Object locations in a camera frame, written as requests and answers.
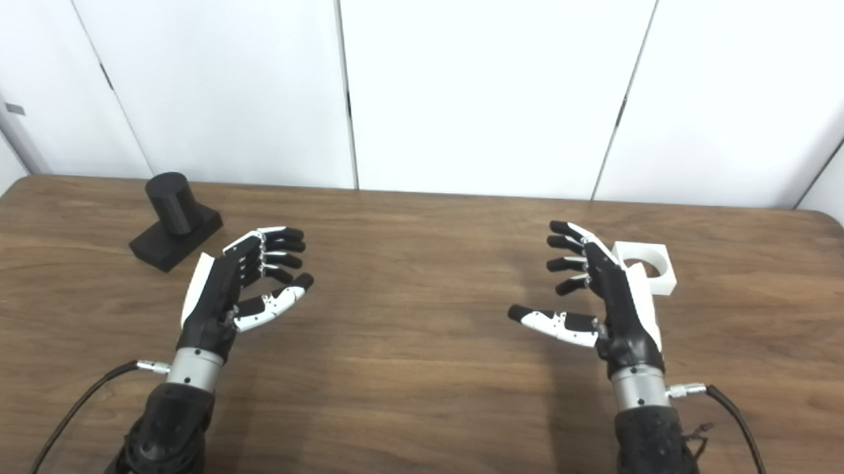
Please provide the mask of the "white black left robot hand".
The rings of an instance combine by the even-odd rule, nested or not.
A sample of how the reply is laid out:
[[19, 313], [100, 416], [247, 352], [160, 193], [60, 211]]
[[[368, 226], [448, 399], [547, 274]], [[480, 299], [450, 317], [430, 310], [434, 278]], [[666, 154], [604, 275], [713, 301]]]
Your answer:
[[218, 257], [204, 252], [193, 272], [177, 349], [192, 348], [228, 361], [236, 336], [272, 322], [314, 284], [302, 268], [304, 231], [289, 226], [247, 231]]

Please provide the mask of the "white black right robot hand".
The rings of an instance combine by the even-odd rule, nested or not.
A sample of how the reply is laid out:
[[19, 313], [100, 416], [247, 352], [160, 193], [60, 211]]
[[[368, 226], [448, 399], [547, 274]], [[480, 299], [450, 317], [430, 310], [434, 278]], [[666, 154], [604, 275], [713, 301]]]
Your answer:
[[609, 377], [644, 366], [665, 372], [662, 331], [643, 267], [627, 266], [598, 236], [572, 222], [551, 221], [549, 228], [547, 244], [572, 255], [547, 261], [547, 270], [575, 272], [555, 287], [555, 293], [590, 290], [601, 299], [605, 317], [513, 305], [507, 310], [509, 319], [560, 341], [596, 349]]

